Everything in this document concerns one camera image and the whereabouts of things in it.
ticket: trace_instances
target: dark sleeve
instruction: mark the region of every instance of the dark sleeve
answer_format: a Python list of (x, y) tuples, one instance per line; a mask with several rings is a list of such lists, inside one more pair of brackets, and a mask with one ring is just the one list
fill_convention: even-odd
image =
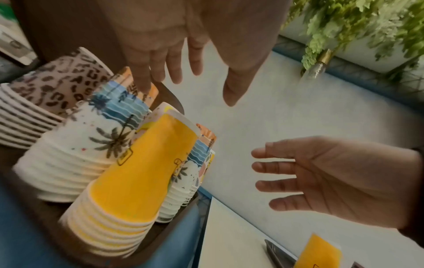
[[(416, 148), (415, 150), (420, 152), (424, 161), (424, 147)], [(400, 229), (399, 232), (414, 240), (420, 247), (424, 248), (424, 178), (421, 183), (420, 196), (411, 222), (407, 227)]]

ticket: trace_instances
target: blue wave pattern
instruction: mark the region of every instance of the blue wave pattern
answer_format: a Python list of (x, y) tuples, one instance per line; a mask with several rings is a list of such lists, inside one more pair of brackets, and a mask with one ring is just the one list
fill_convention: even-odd
[(198, 167), (201, 167), (210, 150), (211, 149), (206, 144), (200, 140), (197, 140), (189, 156), (187, 157), (187, 160), (191, 160), (195, 162)]
[(132, 95), (127, 89), (109, 81), (102, 90), (95, 92), (89, 101), (89, 105), (96, 107), (97, 100), (108, 100), (101, 108), (102, 115), (107, 119), (118, 121), (121, 125), (137, 129), (143, 118), (147, 115), (149, 107), (139, 98)]

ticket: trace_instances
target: leopard print cup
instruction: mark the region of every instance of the leopard print cup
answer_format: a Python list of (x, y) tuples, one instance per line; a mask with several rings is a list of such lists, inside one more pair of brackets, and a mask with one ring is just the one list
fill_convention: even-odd
[(53, 114), (66, 117), (66, 110), (87, 99), (113, 73), (85, 48), (51, 61), (10, 83), (10, 88)]

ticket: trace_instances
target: hand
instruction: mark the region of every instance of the hand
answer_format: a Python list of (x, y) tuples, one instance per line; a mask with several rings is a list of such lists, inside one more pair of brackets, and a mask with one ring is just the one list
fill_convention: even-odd
[(369, 225), (407, 226), (423, 180), (418, 152), (378, 143), (307, 137), (266, 143), (252, 155), (295, 160), (252, 165), (259, 173), (296, 175), (256, 183), (261, 192), (303, 192), (272, 200), (273, 210), (317, 211)]
[(150, 74), (162, 82), (165, 63), (182, 81), (185, 38), (193, 74), (203, 71), (203, 47), (212, 40), (229, 66), (225, 102), (233, 106), (249, 88), (275, 44), (289, 0), (98, 0), (121, 43), (135, 83), (144, 93)]

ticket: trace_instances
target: brown tray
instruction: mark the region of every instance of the brown tray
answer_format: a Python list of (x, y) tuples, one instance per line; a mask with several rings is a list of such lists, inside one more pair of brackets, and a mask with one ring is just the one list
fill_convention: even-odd
[(70, 204), (50, 203), (38, 200), (34, 189), (19, 179), (11, 170), (25, 151), (0, 146), (0, 172), (3, 175), (2, 184), (8, 187), (24, 209), (29, 220), (38, 226), (39, 230), (54, 245), (54, 248), (70, 261), (78, 265), (97, 268), (133, 267), (146, 262), (159, 246), (166, 240), (172, 230), (184, 218), (184, 215), (197, 203), (196, 193), (187, 207), (182, 207), (170, 223), (155, 223), (150, 229), (137, 251), (125, 259), (119, 257), (102, 257), (86, 250), (86, 245), (73, 234), (65, 230), (58, 220)]

